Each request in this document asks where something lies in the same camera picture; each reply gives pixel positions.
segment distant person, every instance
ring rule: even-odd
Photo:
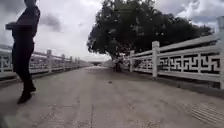
[[[31,92],[35,92],[32,77],[29,72],[29,61],[34,51],[33,38],[37,33],[40,19],[40,10],[36,0],[24,0],[26,9],[16,22],[6,24],[6,29],[12,31],[14,45],[12,49],[13,71],[18,74],[23,82],[23,92],[18,104],[27,102]]]

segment bridge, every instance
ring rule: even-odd
[[[91,67],[51,50],[35,52],[37,92],[24,105],[16,105],[22,84],[12,72],[11,47],[0,45],[0,126],[223,128],[224,17],[219,26],[214,35],[131,51],[122,73],[111,70],[111,60]]]

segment stone railing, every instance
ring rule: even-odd
[[[123,57],[130,72],[220,82],[224,89],[224,17],[218,18],[219,33]]]
[[[11,50],[11,46],[0,44],[0,78],[15,75],[12,71]],[[81,67],[79,61],[74,61],[72,57],[66,58],[65,55],[54,56],[51,50],[46,53],[34,52],[30,60],[32,74],[51,73],[78,67]]]

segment sky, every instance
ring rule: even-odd
[[[105,61],[106,55],[91,54],[87,50],[88,35],[101,9],[102,0],[37,0],[41,10],[35,51],[52,49],[54,55],[65,54],[87,61]],[[224,0],[156,0],[155,7],[163,13],[184,17],[197,25],[217,30],[216,18],[224,12]],[[16,21],[24,11],[23,0],[0,0],[0,44],[12,45],[10,31],[5,24]]]

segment green foliage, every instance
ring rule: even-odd
[[[207,26],[161,13],[152,0],[105,0],[102,5],[87,42],[90,52],[117,57],[150,50],[153,41],[165,46],[212,34]]]

